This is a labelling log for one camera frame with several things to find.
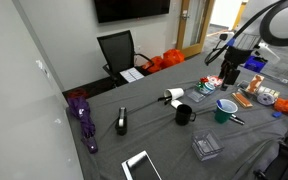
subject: table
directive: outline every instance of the table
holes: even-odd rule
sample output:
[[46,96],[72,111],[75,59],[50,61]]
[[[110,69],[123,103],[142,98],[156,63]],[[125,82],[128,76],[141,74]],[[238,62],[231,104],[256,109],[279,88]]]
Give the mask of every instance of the table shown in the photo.
[[[246,122],[244,126],[231,121],[219,124],[214,120],[212,110],[216,107],[216,100],[225,98],[234,101],[231,93],[237,90],[236,86],[230,86],[227,91],[217,90],[199,103],[185,95],[180,98],[198,114],[195,122],[186,126],[175,123],[175,109],[171,105],[157,102],[167,88],[187,89],[200,77],[219,74],[221,61],[205,66],[204,57],[200,55],[88,99],[91,118],[96,126],[95,137],[99,147],[96,154],[88,153],[80,141],[79,122],[69,115],[85,179],[125,179],[121,163],[143,150],[147,151],[165,180],[247,179],[252,176],[249,173],[252,168],[262,168],[267,159],[274,158],[271,156],[277,154],[276,140],[288,132],[287,115],[275,119],[271,116],[274,112],[272,106],[252,101],[254,107],[250,109],[237,104],[239,110],[236,115]],[[237,82],[250,81],[254,74],[241,68]],[[288,98],[288,85],[269,78],[262,85],[280,91],[280,97]],[[129,112],[125,136],[117,135],[114,128],[122,106]],[[201,162],[191,147],[191,134],[203,129],[212,129],[225,148],[216,158]]]

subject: black cable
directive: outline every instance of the black cable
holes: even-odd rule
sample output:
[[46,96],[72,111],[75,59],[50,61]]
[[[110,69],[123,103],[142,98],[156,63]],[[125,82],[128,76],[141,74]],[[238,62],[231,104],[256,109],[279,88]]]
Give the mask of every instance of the black cable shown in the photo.
[[[278,2],[275,2],[269,6],[267,6],[266,8],[262,9],[261,11],[259,11],[258,13],[256,13],[250,20],[248,20],[244,26],[241,27],[241,29],[239,29],[234,36],[230,39],[230,41],[235,40],[249,25],[251,25],[258,17],[260,17],[263,13],[265,13],[267,10],[269,10],[270,8],[278,5],[279,3],[282,3],[286,0],[280,0]],[[228,44],[226,43],[211,59],[205,60],[205,64],[208,66],[211,62],[213,62],[219,55],[222,54],[222,52],[228,47]]]

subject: gray floor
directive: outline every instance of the gray floor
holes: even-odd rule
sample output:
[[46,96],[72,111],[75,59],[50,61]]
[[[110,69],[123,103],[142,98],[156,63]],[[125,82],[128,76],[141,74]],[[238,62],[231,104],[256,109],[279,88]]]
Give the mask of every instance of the gray floor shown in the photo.
[[[221,28],[218,26],[210,25],[207,34],[213,34],[212,36],[206,37],[203,53],[209,53],[218,43],[219,34],[214,34],[219,31],[223,31],[225,28]],[[268,46],[270,50],[272,50],[280,59],[274,58],[274,56],[268,56],[265,53],[264,58],[268,59],[268,63],[262,70],[262,73],[279,78],[279,79],[287,79],[288,80],[288,46],[287,47],[275,47]],[[224,58],[224,53],[215,60],[213,63],[221,63]]]

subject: white wall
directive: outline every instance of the white wall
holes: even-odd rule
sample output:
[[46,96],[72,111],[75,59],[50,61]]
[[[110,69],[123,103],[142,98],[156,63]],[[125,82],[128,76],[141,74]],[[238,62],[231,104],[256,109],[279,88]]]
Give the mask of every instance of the white wall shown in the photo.
[[241,3],[242,0],[216,0],[210,23],[232,29]]
[[135,47],[148,57],[175,47],[181,0],[170,14],[98,24],[93,0],[19,0],[64,90],[108,75],[96,37],[130,29]]
[[12,1],[0,0],[0,180],[83,179],[63,96],[36,60],[45,64]]

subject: wall-mounted monitor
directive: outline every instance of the wall-mounted monitor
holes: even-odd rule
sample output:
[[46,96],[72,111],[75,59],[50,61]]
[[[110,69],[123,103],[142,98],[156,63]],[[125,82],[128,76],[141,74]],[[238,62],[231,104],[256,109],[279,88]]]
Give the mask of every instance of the wall-mounted monitor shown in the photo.
[[170,0],[94,0],[99,23],[168,14]]

